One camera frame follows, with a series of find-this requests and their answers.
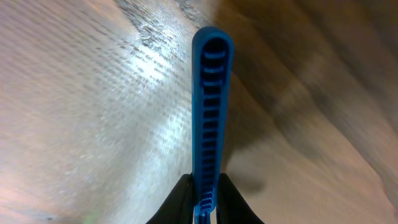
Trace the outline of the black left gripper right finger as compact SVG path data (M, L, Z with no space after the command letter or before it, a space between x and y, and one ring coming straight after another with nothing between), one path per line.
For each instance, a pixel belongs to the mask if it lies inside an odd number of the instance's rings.
M218 182L216 223L264 224L225 173L220 174Z

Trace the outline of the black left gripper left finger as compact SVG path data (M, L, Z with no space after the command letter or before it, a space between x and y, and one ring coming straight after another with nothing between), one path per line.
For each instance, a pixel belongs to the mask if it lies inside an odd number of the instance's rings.
M192 224L194 204L193 177L184 174L147 224Z

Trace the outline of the blue disposable razor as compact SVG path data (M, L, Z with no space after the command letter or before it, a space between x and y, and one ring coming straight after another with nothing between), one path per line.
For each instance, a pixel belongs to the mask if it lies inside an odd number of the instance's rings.
M216 207L233 55L231 37L217 27L203 27L193 36L192 174L196 224L209 223Z

